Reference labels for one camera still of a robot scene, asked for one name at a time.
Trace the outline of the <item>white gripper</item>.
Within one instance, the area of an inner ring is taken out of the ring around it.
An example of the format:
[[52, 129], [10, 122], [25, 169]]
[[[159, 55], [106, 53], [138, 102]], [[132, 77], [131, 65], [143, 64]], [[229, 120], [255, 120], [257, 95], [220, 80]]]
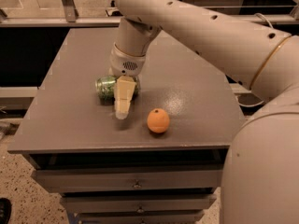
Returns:
[[146, 61], [144, 56], [131, 56], [113, 44], [110, 53], [110, 73], [119, 77], [114, 85], [114, 107], [117, 119], [126, 119], [129, 114], [136, 82], [132, 77], [140, 74]]

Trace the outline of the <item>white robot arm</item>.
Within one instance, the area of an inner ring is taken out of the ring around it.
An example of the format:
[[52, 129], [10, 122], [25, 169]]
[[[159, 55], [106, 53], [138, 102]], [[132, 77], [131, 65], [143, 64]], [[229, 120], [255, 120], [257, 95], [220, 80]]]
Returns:
[[115, 0], [123, 18], [115, 74], [142, 62], [165, 31], [264, 100], [230, 145], [221, 180], [221, 224], [299, 224], [298, 38], [178, 0]]

